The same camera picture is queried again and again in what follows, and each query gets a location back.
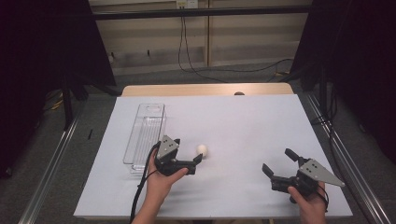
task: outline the power outlet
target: power outlet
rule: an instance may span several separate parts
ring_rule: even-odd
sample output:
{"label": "power outlet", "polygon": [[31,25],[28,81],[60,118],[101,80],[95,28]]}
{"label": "power outlet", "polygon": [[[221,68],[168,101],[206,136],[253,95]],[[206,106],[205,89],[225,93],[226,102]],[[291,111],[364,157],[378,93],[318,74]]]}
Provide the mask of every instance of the power outlet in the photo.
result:
{"label": "power outlet", "polygon": [[176,9],[187,8],[187,0],[176,0]]}
{"label": "power outlet", "polygon": [[198,8],[198,0],[187,0],[187,8]]}

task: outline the wall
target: wall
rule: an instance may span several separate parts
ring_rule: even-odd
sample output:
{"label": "wall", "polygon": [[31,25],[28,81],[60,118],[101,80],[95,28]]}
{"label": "wall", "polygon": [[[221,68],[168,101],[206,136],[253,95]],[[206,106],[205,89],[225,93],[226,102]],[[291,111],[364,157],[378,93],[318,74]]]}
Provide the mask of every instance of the wall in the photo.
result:
{"label": "wall", "polygon": [[[91,0],[93,12],[174,9],[176,1]],[[310,5],[299,1],[200,0],[204,7],[275,7]],[[186,18],[192,66],[271,63],[293,58],[306,14],[249,15]],[[116,57],[115,75],[178,69],[189,61],[185,40],[179,54],[182,19],[98,21],[108,54]]]}

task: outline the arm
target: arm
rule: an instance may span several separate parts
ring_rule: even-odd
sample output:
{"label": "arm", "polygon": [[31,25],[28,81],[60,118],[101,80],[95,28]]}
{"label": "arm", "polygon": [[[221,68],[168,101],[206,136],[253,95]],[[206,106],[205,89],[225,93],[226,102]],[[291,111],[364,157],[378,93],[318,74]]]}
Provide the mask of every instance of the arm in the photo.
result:
{"label": "arm", "polygon": [[[319,185],[324,188],[323,182],[319,182]],[[324,216],[326,205],[317,194],[312,194],[305,198],[294,187],[288,187],[288,192],[300,206],[301,223],[326,224]],[[318,192],[324,196],[324,191],[321,188],[318,188]]]}
{"label": "arm", "polygon": [[165,176],[156,172],[157,168],[154,164],[154,155],[156,150],[151,154],[148,164],[148,174],[153,173],[148,178],[147,193],[145,201],[143,202],[140,211],[134,217],[133,224],[149,224],[154,223],[155,217],[160,211],[160,207],[163,204],[166,196],[172,188],[172,185],[183,177],[189,170],[183,168],[173,175]]}

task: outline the table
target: table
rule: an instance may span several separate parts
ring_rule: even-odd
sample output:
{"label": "table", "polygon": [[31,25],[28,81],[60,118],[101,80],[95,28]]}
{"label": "table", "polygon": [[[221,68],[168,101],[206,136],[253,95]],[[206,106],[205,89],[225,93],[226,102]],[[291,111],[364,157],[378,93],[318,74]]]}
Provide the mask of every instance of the table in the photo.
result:
{"label": "table", "polygon": [[[301,156],[315,158],[331,169],[298,97],[292,94],[288,84],[277,86],[279,89],[276,84],[125,88],[123,97],[116,102],[75,216],[92,219],[129,216],[139,178],[131,176],[121,162],[133,125],[133,119],[126,118],[134,118],[140,103],[159,101],[167,106],[165,111],[171,121],[166,124],[167,134],[181,139],[177,155],[181,160],[191,160],[197,144],[209,145],[208,158],[198,165],[196,175],[174,185],[159,218],[299,216],[298,207],[289,202],[288,194],[271,191],[270,181],[261,171],[262,164],[267,163],[276,175],[295,175],[297,165],[284,155],[289,147],[298,154],[309,154]],[[158,96],[161,91],[165,97]],[[236,91],[246,96],[229,95]],[[192,119],[186,113],[195,116]],[[327,191],[331,197],[327,216],[352,216],[342,191],[329,185]]]}

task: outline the white table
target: white table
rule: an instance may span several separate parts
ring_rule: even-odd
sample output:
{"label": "white table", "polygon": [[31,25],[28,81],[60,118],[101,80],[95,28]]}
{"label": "white table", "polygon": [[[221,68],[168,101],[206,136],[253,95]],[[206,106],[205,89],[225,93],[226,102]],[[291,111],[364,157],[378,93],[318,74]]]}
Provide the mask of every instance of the white table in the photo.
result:
{"label": "white table", "polygon": [[[196,175],[178,181],[158,218],[297,217],[298,206],[286,193],[272,191],[262,172],[293,176],[297,164],[285,154],[291,148],[332,170],[297,95],[120,97],[75,211],[76,217],[128,218],[137,184],[122,163],[139,104],[164,103],[165,134],[180,138],[177,158],[192,160],[195,147],[209,155]],[[327,217],[352,216],[339,187],[326,185]],[[143,202],[142,192],[138,208]]]}

